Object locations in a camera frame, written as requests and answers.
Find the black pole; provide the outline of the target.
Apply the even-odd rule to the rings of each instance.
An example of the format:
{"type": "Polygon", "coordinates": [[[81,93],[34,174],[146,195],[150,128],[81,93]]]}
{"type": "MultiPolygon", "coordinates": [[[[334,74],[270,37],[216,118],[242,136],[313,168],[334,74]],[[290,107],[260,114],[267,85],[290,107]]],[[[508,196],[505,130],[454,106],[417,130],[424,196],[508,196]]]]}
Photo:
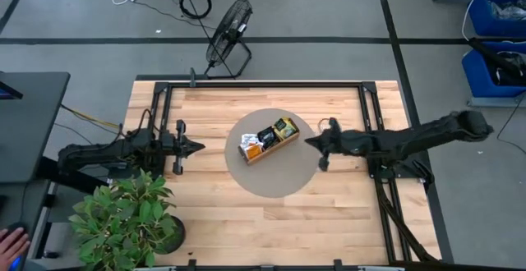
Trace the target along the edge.
{"type": "Polygon", "coordinates": [[[497,85],[526,85],[526,57],[510,51],[497,52],[476,38],[468,43],[485,58],[497,85]]]}

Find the black floor fan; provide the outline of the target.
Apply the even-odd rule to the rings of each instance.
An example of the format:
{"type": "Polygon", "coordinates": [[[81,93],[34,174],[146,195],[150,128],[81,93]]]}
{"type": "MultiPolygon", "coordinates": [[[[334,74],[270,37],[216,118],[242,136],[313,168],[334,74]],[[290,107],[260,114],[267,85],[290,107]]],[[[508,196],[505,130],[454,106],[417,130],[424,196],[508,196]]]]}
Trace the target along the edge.
{"type": "Polygon", "coordinates": [[[251,50],[243,41],[242,37],[247,29],[248,21],[253,13],[252,5],[248,0],[237,0],[228,9],[223,19],[219,23],[217,29],[211,40],[206,52],[206,60],[208,66],[205,69],[204,75],[208,79],[225,79],[238,78],[245,70],[247,64],[250,62],[252,54],[251,50]],[[247,58],[241,65],[236,74],[233,74],[226,64],[228,55],[233,51],[236,45],[241,44],[247,52],[247,58]],[[227,76],[210,76],[208,72],[211,68],[224,65],[227,68],[227,76]]]}

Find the grey desk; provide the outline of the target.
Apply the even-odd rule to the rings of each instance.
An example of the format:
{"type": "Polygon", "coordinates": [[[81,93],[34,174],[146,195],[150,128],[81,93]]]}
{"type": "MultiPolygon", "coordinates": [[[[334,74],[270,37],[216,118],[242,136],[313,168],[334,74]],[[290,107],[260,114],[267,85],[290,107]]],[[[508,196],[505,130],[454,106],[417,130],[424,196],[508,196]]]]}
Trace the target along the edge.
{"type": "Polygon", "coordinates": [[[26,267],[26,262],[39,258],[44,251],[48,235],[48,210],[44,205],[49,187],[49,181],[0,184],[0,230],[12,223],[23,222],[31,241],[16,271],[32,270],[32,267],[26,267]]]}

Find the black plant pot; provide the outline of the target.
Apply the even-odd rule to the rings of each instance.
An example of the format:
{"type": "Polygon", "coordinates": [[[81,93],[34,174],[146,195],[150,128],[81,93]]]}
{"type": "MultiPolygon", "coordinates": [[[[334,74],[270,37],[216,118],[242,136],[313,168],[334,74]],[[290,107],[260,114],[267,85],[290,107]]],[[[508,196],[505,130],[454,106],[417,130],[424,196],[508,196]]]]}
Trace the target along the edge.
{"type": "Polygon", "coordinates": [[[172,235],[163,240],[161,248],[158,251],[158,253],[161,255],[170,254],[178,250],[186,239],[186,228],[182,220],[175,216],[172,216],[172,220],[175,224],[173,228],[174,232],[172,235]]]}

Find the black computer mouse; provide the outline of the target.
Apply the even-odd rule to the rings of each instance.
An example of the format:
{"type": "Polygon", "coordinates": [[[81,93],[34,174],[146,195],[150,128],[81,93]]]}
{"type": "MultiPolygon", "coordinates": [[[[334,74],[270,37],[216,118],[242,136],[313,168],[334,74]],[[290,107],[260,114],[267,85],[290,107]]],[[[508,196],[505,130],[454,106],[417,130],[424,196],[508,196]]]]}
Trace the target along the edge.
{"type": "MultiPolygon", "coordinates": [[[[23,222],[16,222],[12,223],[11,225],[7,226],[6,233],[0,238],[0,243],[2,243],[12,232],[14,232],[17,228],[22,228],[23,231],[26,230],[26,225],[23,222]]],[[[9,268],[7,271],[16,271],[21,261],[21,256],[19,255],[16,257],[16,259],[9,265],[9,268]]]]}

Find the green leafy plant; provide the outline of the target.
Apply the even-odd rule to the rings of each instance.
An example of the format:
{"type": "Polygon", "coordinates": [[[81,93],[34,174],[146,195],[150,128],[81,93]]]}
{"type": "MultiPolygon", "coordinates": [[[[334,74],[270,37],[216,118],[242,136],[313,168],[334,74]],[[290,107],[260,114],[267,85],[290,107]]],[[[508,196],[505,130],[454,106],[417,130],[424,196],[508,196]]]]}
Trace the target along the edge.
{"type": "Polygon", "coordinates": [[[153,267],[174,221],[173,193],[163,177],[142,171],[138,177],[98,186],[74,206],[69,217],[83,271],[133,271],[153,267]]]}

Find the wooden compartment box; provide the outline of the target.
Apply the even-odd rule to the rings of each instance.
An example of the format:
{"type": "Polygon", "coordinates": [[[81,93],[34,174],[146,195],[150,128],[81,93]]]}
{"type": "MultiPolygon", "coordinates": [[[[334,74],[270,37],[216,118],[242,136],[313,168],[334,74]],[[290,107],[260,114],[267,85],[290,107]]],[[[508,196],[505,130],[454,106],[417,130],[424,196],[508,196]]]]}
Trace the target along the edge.
{"type": "Polygon", "coordinates": [[[245,152],[244,152],[244,148],[245,147],[242,147],[241,145],[239,145],[238,146],[238,152],[242,156],[242,158],[245,161],[245,163],[247,165],[251,166],[252,164],[255,164],[255,163],[261,161],[263,158],[270,156],[272,153],[275,153],[277,150],[282,149],[286,145],[288,145],[288,144],[292,143],[293,141],[295,141],[300,136],[300,130],[299,130],[299,127],[295,124],[295,122],[293,122],[293,124],[295,125],[295,127],[298,130],[298,132],[296,134],[291,135],[286,140],[281,140],[278,144],[272,146],[271,148],[268,148],[267,150],[264,150],[264,152],[262,154],[258,155],[256,158],[253,158],[251,160],[248,160],[247,156],[245,155],[245,152]]]}

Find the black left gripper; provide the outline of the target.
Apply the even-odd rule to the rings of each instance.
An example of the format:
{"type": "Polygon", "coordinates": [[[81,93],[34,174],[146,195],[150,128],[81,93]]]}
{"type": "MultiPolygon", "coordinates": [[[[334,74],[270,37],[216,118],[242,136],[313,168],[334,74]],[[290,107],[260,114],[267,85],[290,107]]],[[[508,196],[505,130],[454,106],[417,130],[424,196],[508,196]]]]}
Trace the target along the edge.
{"type": "Polygon", "coordinates": [[[176,175],[182,175],[182,146],[183,146],[183,156],[188,157],[191,154],[194,154],[197,151],[200,151],[205,148],[205,146],[193,140],[190,140],[184,132],[186,131],[186,123],[182,119],[176,121],[176,131],[177,134],[174,135],[167,130],[160,132],[160,142],[162,144],[163,156],[174,156],[175,160],[173,162],[173,173],[176,175]]]}

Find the black desk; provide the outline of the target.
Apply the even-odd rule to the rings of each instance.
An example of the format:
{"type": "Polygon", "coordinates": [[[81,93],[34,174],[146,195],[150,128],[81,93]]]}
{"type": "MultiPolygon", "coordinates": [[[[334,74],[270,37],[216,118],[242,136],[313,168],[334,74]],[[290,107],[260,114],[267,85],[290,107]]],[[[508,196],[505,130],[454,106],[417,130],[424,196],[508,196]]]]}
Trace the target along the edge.
{"type": "Polygon", "coordinates": [[[22,94],[0,99],[0,183],[35,177],[71,75],[3,72],[0,82],[22,94]]]}

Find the person's hand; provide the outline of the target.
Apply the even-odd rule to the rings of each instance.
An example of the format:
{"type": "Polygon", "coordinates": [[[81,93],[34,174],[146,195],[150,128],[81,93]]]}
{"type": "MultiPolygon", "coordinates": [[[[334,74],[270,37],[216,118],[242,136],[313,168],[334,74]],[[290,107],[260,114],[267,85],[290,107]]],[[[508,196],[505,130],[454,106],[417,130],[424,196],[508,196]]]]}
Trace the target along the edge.
{"type": "Polygon", "coordinates": [[[23,227],[13,231],[7,228],[0,231],[0,271],[9,271],[15,260],[30,246],[29,235],[23,227]]]}

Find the black laptop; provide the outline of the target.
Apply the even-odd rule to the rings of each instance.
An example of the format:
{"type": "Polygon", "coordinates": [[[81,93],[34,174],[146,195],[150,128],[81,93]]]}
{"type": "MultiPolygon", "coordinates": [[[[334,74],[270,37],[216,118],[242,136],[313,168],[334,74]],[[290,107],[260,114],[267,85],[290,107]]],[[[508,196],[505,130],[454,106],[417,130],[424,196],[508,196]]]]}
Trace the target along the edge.
{"type": "Polygon", "coordinates": [[[23,94],[11,86],[0,81],[0,100],[4,99],[22,99],[23,94]]]}

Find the blue storage bin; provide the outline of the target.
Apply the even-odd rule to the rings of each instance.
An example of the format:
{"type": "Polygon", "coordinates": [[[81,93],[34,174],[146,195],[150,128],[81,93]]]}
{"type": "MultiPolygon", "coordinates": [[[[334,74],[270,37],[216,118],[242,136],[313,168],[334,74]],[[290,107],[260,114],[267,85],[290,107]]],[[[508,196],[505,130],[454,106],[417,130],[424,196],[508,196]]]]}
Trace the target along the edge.
{"type": "Polygon", "coordinates": [[[478,35],[512,38],[526,38],[526,20],[500,18],[492,4],[503,4],[522,0],[474,0],[469,8],[473,27],[478,35]]]}
{"type": "MultiPolygon", "coordinates": [[[[526,42],[504,41],[483,42],[483,44],[495,53],[523,54],[523,60],[526,62],[526,42]]],[[[474,49],[464,55],[462,65],[473,97],[511,98],[526,91],[526,82],[524,85],[511,85],[506,82],[501,82],[498,85],[496,83],[496,68],[474,49]]]]}

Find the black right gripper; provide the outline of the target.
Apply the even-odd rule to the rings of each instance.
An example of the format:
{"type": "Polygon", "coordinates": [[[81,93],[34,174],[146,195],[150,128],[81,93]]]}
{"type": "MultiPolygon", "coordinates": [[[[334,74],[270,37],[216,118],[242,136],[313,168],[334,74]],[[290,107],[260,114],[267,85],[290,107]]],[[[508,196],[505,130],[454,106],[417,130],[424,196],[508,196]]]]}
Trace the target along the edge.
{"type": "Polygon", "coordinates": [[[328,171],[330,155],[341,153],[340,125],[334,117],[329,118],[328,123],[329,129],[325,129],[320,135],[305,139],[309,145],[321,151],[322,156],[319,161],[319,168],[323,172],[328,171]]]}

